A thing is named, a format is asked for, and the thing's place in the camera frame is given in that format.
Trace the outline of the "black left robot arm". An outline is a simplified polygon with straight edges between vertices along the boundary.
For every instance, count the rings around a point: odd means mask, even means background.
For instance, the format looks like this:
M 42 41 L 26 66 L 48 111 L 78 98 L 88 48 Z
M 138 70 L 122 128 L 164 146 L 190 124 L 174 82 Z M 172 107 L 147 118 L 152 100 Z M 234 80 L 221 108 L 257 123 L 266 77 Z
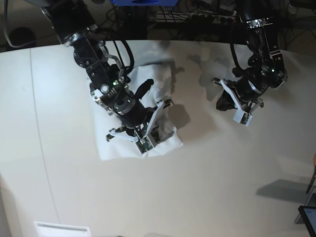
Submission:
M 286 70 L 278 46 L 278 31 L 274 25 L 274 11 L 268 0 L 237 0 L 239 22 L 232 25 L 229 43 L 235 67 L 232 72 L 237 81 L 227 81 L 227 86 L 237 96 L 241 107 L 247 112 L 269 88 L 276 89 L 285 81 Z M 248 68 L 240 66 L 234 37 L 244 26 L 245 42 L 253 55 Z

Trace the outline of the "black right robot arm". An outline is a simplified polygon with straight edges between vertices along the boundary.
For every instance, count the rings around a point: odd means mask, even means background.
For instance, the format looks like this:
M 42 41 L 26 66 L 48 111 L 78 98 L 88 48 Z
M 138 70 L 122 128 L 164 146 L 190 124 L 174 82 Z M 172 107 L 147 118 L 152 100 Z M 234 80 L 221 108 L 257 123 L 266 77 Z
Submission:
M 74 48 L 77 64 L 85 68 L 91 80 L 91 95 L 95 103 L 121 121 L 122 126 L 112 129 L 107 140 L 126 135 L 135 143 L 159 142 L 157 115 L 160 106 L 146 108 L 140 101 L 154 81 L 148 79 L 135 92 L 129 90 L 128 75 L 134 68 L 134 58 L 127 42 L 122 41 L 130 58 L 129 67 L 120 57 L 108 52 L 103 40 L 93 38 L 99 29 L 84 1 L 31 0 L 29 3 L 42 10 L 61 44 Z

